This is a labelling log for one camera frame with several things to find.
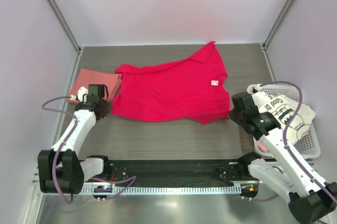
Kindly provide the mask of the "white perforated plastic basket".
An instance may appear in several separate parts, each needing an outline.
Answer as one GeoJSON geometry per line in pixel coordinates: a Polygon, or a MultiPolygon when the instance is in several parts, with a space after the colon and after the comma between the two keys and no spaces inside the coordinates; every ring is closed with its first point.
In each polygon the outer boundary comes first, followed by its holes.
{"type": "Polygon", "coordinates": [[[259,112],[271,113],[281,124],[282,129],[293,117],[286,137],[303,158],[314,159],[320,156],[321,149],[313,126],[315,112],[302,102],[298,113],[294,113],[300,100],[300,94],[295,87],[251,84],[247,92],[253,96],[259,112]]]}

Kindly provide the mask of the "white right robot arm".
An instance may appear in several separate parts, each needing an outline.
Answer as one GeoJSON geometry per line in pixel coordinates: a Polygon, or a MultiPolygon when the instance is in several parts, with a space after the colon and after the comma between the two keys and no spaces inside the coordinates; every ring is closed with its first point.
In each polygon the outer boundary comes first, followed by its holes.
{"type": "Polygon", "coordinates": [[[275,191],[299,223],[313,223],[336,209],[336,182],[328,183],[286,139],[277,117],[260,112],[247,92],[232,96],[230,119],[260,141],[283,169],[281,174],[259,154],[250,152],[239,159],[242,179],[256,178],[275,191]]]}

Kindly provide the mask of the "pink garment in basket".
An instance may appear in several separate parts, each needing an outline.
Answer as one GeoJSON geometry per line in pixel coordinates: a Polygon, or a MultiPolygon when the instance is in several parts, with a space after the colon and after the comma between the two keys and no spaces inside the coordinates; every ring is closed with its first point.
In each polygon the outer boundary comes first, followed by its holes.
{"type": "Polygon", "coordinates": [[[257,142],[257,145],[260,151],[268,152],[268,149],[260,141],[257,142]]]}

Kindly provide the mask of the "right aluminium frame post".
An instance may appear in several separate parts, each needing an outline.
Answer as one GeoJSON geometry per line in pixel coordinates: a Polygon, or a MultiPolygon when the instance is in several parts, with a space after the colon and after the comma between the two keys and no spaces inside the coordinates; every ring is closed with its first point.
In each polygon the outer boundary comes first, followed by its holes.
{"type": "Polygon", "coordinates": [[[261,44],[262,50],[266,51],[268,46],[270,45],[272,39],[274,38],[275,34],[279,30],[281,24],[285,20],[288,12],[291,10],[293,4],[296,0],[286,0],[284,5],[281,8],[281,11],[279,12],[274,24],[272,25],[271,30],[269,31],[265,41],[261,44]]]}

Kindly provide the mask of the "left aluminium frame post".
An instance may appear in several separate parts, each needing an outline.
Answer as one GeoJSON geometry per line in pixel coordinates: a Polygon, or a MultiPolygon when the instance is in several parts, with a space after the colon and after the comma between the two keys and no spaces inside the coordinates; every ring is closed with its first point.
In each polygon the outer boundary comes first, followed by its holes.
{"type": "Polygon", "coordinates": [[[63,29],[64,33],[66,34],[67,38],[71,42],[72,46],[74,47],[75,51],[80,54],[81,46],[78,44],[73,32],[71,31],[67,21],[65,20],[56,0],[46,0],[48,5],[50,6],[52,12],[54,13],[56,19],[58,20],[61,28],[63,29]]]}

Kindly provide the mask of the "bright pink t shirt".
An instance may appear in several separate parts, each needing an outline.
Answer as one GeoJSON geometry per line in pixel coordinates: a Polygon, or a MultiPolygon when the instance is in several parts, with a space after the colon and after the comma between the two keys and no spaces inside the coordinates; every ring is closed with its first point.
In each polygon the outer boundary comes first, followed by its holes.
{"type": "Polygon", "coordinates": [[[155,66],[122,64],[119,93],[111,100],[111,114],[159,123],[183,118],[203,125],[228,119],[230,95],[222,57],[209,42],[190,57],[155,66]]]}

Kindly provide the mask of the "white printed t shirt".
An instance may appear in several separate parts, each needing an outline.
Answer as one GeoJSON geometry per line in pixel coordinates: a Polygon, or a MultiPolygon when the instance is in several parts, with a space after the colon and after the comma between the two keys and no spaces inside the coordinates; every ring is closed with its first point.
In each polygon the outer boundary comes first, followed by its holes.
{"type": "Polygon", "coordinates": [[[286,137],[291,144],[296,144],[310,130],[310,125],[315,118],[315,112],[308,105],[302,104],[295,113],[298,102],[283,94],[267,94],[259,91],[252,95],[259,112],[271,113],[281,124],[282,129],[290,122],[286,137]]]}

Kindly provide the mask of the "folded salmon pink t shirt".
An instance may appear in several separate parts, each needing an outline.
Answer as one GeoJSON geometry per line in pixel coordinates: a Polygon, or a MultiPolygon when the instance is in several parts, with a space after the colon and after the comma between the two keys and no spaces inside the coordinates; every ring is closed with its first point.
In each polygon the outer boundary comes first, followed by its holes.
{"type": "Polygon", "coordinates": [[[67,102],[78,104],[79,95],[77,94],[81,88],[88,90],[89,84],[102,84],[107,86],[107,100],[111,100],[117,93],[122,82],[121,74],[109,74],[89,69],[81,69],[71,90],[68,92],[67,102]]]}

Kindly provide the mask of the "aluminium frame post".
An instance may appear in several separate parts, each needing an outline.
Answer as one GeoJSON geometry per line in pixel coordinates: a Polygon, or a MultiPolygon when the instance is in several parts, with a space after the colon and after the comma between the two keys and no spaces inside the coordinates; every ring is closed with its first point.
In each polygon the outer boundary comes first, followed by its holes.
{"type": "Polygon", "coordinates": [[[71,42],[72,46],[74,47],[75,51],[80,54],[81,46],[78,44],[73,32],[71,31],[67,21],[65,20],[56,0],[46,0],[48,5],[50,6],[52,12],[54,13],[56,19],[58,20],[61,28],[63,29],[64,33],[66,34],[67,38],[71,42]]]}
{"type": "Polygon", "coordinates": [[[270,45],[272,39],[274,38],[275,34],[279,30],[281,24],[285,20],[288,12],[291,10],[293,4],[296,0],[286,0],[284,5],[281,8],[281,11],[279,12],[274,24],[272,25],[271,30],[269,31],[265,41],[261,44],[262,50],[266,51],[268,46],[270,45]]]}

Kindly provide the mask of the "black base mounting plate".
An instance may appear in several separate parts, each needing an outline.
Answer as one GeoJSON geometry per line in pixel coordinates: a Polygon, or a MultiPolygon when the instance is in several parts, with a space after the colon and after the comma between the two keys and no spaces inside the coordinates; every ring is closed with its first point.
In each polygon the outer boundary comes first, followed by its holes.
{"type": "Polygon", "coordinates": [[[115,160],[104,164],[103,173],[91,181],[110,181],[131,188],[232,188],[241,185],[242,196],[254,198],[260,182],[234,159],[115,160]]]}

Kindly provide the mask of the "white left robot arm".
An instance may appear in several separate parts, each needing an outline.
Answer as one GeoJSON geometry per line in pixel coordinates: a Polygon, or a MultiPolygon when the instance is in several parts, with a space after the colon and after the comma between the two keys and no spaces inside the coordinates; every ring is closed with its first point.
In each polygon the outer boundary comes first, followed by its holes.
{"type": "Polygon", "coordinates": [[[111,110],[107,86],[80,87],[68,99],[77,102],[73,113],[63,112],[71,116],[71,122],[59,140],[49,150],[41,150],[37,158],[40,190],[47,194],[78,194],[84,182],[93,177],[107,181],[112,175],[108,157],[92,155],[83,161],[78,158],[90,130],[111,110]]]}

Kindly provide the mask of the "aluminium front rail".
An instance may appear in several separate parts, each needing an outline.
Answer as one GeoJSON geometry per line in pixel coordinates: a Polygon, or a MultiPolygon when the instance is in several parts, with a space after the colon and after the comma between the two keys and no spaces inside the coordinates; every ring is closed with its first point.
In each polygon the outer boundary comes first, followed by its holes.
{"type": "Polygon", "coordinates": [[[36,169],[34,171],[34,176],[33,176],[32,184],[39,185],[39,169],[38,169],[38,166],[36,167],[36,169]]]}

